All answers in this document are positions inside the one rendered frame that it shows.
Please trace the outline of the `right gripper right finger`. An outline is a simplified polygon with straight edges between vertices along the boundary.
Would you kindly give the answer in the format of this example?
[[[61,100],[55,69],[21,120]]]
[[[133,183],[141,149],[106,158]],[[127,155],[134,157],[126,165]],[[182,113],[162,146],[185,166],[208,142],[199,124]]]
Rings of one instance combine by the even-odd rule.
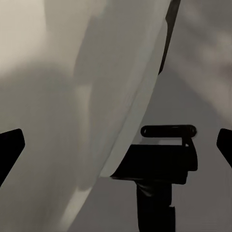
[[[222,128],[218,134],[217,147],[232,167],[232,130]]]

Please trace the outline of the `bowl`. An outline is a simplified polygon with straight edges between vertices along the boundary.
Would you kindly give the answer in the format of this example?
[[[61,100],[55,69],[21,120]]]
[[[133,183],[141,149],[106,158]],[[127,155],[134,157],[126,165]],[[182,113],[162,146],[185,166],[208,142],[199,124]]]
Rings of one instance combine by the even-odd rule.
[[[25,147],[0,232],[67,232],[129,115],[171,0],[0,0],[0,134]]]

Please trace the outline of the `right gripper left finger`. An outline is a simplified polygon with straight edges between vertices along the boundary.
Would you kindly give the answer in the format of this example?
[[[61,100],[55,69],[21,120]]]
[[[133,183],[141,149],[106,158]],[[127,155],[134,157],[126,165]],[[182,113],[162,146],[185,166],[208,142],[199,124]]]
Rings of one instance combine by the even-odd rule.
[[[0,134],[0,186],[25,147],[21,129]]]

